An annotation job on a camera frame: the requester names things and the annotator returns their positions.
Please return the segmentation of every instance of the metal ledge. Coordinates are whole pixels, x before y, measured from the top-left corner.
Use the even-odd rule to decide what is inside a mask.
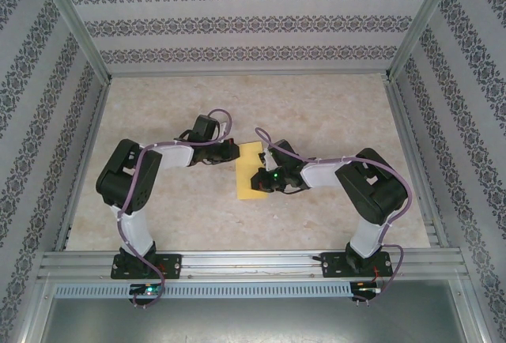
[[[327,252],[344,250],[325,250]],[[396,266],[399,253],[387,250]],[[181,277],[168,282],[286,282],[336,281],[324,279],[319,262],[312,257],[324,251],[188,251],[183,255]],[[47,252],[37,274],[38,282],[52,283],[134,283],[139,280],[112,280],[115,252]],[[396,281],[457,280],[469,278],[459,248],[406,249]],[[366,281],[370,278],[341,278]]]

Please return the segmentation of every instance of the patterned wallpaper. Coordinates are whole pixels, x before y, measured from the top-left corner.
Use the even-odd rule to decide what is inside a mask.
[[[0,0],[0,342],[54,248],[102,85],[52,0]]]
[[[506,0],[441,0],[398,78],[449,240],[506,341]]]
[[[72,0],[113,74],[389,67],[423,0]]]

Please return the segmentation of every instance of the beige marble surface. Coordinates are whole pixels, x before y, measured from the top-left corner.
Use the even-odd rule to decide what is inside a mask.
[[[409,178],[379,74],[117,78],[112,82],[68,250],[119,247],[114,215],[95,182],[119,140],[169,140],[198,114],[229,110],[237,143],[257,141],[254,128],[288,140],[302,156],[354,155],[374,148]],[[236,199],[234,163],[159,172],[148,224],[161,250],[344,248],[359,216],[343,190],[320,188],[267,199]],[[386,243],[429,247],[415,202]]]

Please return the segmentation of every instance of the yellow sponge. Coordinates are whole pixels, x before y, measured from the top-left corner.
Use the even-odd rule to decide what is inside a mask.
[[[262,153],[262,143],[246,143],[239,145],[240,157],[236,159],[237,199],[267,198],[268,193],[251,189],[251,177],[263,167],[259,153]]]

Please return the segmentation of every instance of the enclosure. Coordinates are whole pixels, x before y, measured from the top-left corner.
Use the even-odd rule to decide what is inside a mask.
[[[506,0],[1,4],[0,341],[506,341]],[[238,144],[371,147],[406,178],[385,296],[357,307],[314,260],[357,228],[342,190],[239,200],[229,162],[157,176],[148,226],[180,277],[133,309],[96,180],[121,139],[216,107]]]

